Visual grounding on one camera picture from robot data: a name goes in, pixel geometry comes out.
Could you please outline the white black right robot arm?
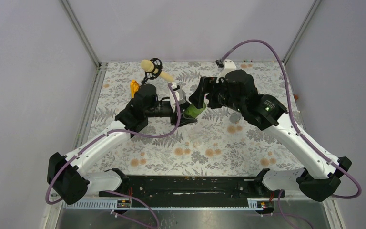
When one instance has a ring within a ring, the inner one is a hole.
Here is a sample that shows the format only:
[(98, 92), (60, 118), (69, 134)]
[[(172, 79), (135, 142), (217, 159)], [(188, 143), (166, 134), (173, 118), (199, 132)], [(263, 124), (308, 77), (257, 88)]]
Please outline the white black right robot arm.
[(247, 123), (275, 138), (304, 166), (288, 171), (263, 169), (254, 184), (256, 194), (262, 197), (276, 190), (294, 190), (322, 202), (336, 192), (340, 178), (351, 167), (347, 157), (337, 157), (318, 143), (308, 144), (296, 132), (287, 108), (274, 96), (260, 94), (253, 77), (243, 70), (221, 78), (201, 77), (189, 101), (202, 108), (205, 99), (211, 109), (227, 107), (240, 112)]

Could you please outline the green pill bottle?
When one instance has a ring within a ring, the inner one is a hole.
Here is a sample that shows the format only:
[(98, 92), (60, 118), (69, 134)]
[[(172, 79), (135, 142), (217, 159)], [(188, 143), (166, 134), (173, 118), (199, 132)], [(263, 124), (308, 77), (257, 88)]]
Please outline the green pill bottle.
[(186, 118), (197, 118), (205, 109), (206, 109), (205, 103), (203, 103), (203, 105), (200, 108), (197, 108), (194, 104), (190, 104), (185, 109), (183, 114)]

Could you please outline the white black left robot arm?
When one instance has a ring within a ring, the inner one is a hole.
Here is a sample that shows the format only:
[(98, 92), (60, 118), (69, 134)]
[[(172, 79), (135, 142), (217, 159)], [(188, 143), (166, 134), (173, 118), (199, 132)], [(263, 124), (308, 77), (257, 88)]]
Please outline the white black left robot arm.
[[(65, 201), (74, 204), (86, 194), (112, 191), (117, 196), (128, 192), (129, 184), (114, 171), (89, 173), (89, 169), (111, 149), (135, 136), (166, 138), (178, 127), (197, 121), (195, 104), (186, 99), (185, 91), (176, 83), (169, 83), (169, 95), (159, 98), (152, 84), (131, 86), (131, 100), (114, 120), (93, 139), (62, 155), (58, 152), (49, 158), (45, 201), (49, 205)], [(168, 117), (173, 129), (161, 135), (143, 134), (149, 118)]]

